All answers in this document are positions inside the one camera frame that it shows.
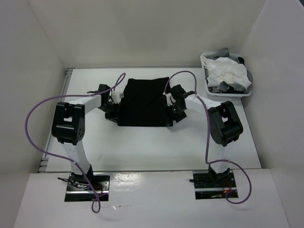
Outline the black skirt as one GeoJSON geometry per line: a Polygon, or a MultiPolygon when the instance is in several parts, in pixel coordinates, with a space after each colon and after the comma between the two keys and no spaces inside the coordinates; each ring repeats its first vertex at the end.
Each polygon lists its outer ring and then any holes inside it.
{"type": "Polygon", "coordinates": [[[170,89],[168,77],[157,79],[130,78],[123,91],[118,110],[119,126],[165,127],[166,113],[162,99],[164,89],[170,89]]]}

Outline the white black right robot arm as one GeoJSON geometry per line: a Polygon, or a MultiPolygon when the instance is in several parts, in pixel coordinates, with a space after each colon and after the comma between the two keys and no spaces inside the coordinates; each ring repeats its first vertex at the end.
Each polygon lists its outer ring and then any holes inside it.
{"type": "Polygon", "coordinates": [[[186,110],[206,115],[209,138],[206,146],[209,149],[210,144],[213,144],[216,151],[216,159],[212,161],[208,159],[209,151],[205,153],[205,162],[209,166],[208,181],[214,187],[220,186],[230,171],[230,154],[226,147],[237,141],[243,133],[243,125],[233,103],[213,101],[194,91],[186,92],[181,85],[172,87],[162,95],[162,99],[168,118],[167,126],[171,126],[173,121],[178,123],[186,118],[186,110]]]}

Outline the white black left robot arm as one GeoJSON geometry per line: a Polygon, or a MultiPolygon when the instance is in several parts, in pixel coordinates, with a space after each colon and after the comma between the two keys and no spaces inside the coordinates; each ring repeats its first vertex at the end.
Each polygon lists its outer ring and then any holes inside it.
{"type": "Polygon", "coordinates": [[[116,123],[123,97],[122,92],[115,92],[109,86],[100,84],[98,90],[90,91],[84,97],[56,105],[51,133],[63,146],[71,163],[70,181],[84,190],[91,189],[95,183],[93,168],[82,142],[86,130],[85,116],[94,109],[100,109],[106,119],[116,123]]]}

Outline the grey skirt in basket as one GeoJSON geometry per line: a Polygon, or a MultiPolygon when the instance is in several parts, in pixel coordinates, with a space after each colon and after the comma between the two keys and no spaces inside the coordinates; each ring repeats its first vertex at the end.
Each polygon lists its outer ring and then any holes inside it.
{"type": "MultiPolygon", "coordinates": [[[[220,53],[218,53],[218,56],[217,55],[212,55],[212,56],[210,56],[209,58],[210,59],[213,59],[213,60],[216,60],[217,58],[219,58],[219,57],[229,57],[229,54],[230,54],[230,52],[229,52],[229,50],[228,50],[228,48],[226,48],[226,47],[224,47],[224,48],[222,48],[220,51],[219,51],[220,53]]],[[[225,92],[225,91],[227,91],[228,89],[234,89],[233,87],[231,87],[231,86],[228,86],[228,85],[226,85],[225,83],[222,83],[221,84],[221,86],[220,86],[220,88],[213,88],[213,92],[214,92],[214,90],[215,91],[217,91],[218,90],[218,92],[225,92]]]]}

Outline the white skirt in basket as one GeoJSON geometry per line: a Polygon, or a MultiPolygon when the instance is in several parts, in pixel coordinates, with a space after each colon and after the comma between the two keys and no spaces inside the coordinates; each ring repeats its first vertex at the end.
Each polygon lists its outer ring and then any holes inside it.
{"type": "Polygon", "coordinates": [[[252,84],[248,79],[247,69],[244,64],[228,58],[219,57],[216,60],[202,56],[201,63],[207,70],[207,85],[220,88],[222,83],[233,87],[235,90],[246,91],[252,84]]]}

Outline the white laundry basket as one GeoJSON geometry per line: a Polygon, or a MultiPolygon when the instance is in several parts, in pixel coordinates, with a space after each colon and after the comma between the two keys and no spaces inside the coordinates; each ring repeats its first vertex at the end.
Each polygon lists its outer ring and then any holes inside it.
{"type": "MultiPolygon", "coordinates": [[[[212,55],[217,55],[218,56],[218,53],[220,53],[220,52],[217,52],[217,53],[212,53],[212,52],[211,53],[202,53],[200,57],[209,58],[212,55]]],[[[229,54],[228,58],[232,58],[232,60],[237,60],[237,61],[241,60],[240,63],[245,63],[245,60],[243,59],[243,57],[241,57],[239,54],[236,54],[236,53],[229,54]]],[[[252,94],[252,86],[249,86],[249,89],[248,89],[247,92],[236,91],[232,88],[231,89],[229,88],[225,92],[218,92],[218,90],[217,91],[214,90],[214,92],[213,92],[214,87],[209,87],[208,83],[207,83],[208,82],[207,77],[209,76],[209,73],[208,73],[207,69],[203,66],[203,64],[201,64],[201,65],[202,65],[202,69],[204,70],[204,75],[205,75],[205,84],[204,85],[205,85],[205,88],[206,88],[207,93],[209,95],[221,96],[221,97],[240,97],[240,98],[242,98],[242,97],[250,96],[252,94]]],[[[248,73],[249,73],[249,79],[252,82],[252,75],[251,75],[250,72],[248,72],[248,73]]]]}

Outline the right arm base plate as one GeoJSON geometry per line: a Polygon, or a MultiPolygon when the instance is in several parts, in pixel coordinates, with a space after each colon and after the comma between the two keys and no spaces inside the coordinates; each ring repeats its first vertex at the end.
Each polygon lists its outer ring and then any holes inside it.
{"type": "Polygon", "coordinates": [[[189,182],[193,183],[197,200],[238,198],[234,174],[232,171],[218,182],[212,182],[207,171],[194,171],[189,182]]]}

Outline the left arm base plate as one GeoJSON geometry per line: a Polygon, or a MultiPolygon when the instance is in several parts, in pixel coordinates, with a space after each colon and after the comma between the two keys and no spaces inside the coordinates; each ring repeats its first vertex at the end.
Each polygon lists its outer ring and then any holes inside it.
{"type": "Polygon", "coordinates": [[[93,175],[91,176],[90,187],[88,182],[83,178],[77,180],[74,174],[70,174],[68,178],[58,177],[58,180],[66,183],[65,202],[91,202],[96,199],[94,191],[97,193],[100,201],[108,201],[109,199],[109,175],[93,175]]]}

